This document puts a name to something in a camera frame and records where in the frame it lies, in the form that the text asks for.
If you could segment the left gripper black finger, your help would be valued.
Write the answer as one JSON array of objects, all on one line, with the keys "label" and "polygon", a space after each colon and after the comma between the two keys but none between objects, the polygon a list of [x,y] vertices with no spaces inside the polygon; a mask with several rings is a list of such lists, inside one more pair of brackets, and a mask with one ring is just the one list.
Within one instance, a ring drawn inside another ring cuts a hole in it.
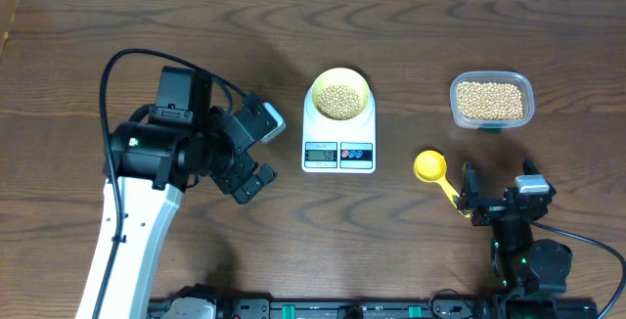
[{"label": "left gripper black finger", "polygon": [[239,205],[245,205],[249,203],[263,187],[264,184],[260,178],[257,175],[252,175],[232,193],[232,197]]},{"label": "left gripper black finger", "polygon": [[278,173],[274,171],[268,163],[264,163],[256,173],[256,177],[261,185],[269,185],[278,176]]}]

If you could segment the yellow measuring scoop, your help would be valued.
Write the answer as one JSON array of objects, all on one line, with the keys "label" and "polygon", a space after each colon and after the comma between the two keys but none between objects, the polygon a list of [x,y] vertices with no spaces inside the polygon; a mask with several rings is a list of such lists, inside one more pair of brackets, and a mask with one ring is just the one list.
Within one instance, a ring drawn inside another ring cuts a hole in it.
[{"label": "yellow measuring scoop", "polygon": [[422,182],[438,185],[454,209],[465,218],[470,218],[468,211],[458,209],[460,195],[447,180],[447,162],[443,155],[435,150],[420,152],[413,162],[413,172]]}]

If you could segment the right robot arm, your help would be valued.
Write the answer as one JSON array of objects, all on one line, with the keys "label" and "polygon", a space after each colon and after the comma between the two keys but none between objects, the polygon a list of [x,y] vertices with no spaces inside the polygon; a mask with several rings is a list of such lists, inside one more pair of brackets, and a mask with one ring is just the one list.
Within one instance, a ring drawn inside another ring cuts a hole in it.
[{"label": "right robot arm", "polygon": [[468,215],[472,225],[492,229],[492,267],[504,285],[476,302],[475,318],[556,318],[556,296],[566,291],[571,249],[554,240],[536,240],[531,230],[531,223],[548,213],[557,191],[531,159],[522,169],[501,197],[483,198],[475,170],[467,162],[462,167],[457,210]]}]

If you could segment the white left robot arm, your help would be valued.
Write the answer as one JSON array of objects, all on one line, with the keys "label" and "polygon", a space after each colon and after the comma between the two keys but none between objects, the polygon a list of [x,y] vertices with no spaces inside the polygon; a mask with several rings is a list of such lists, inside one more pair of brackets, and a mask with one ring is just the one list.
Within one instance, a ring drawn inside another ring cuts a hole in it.
[{"label": "white left robot arm", "polygon": [[199,70],[163,68],[156,102],[138,109],[110,138],[103,218],[79,318],[143,318],[162,245],[189,189],[210,177],[244,205],[277,176],[248,149],[286,127],[255,94],[230,114],[210,104],[217,78]]}]

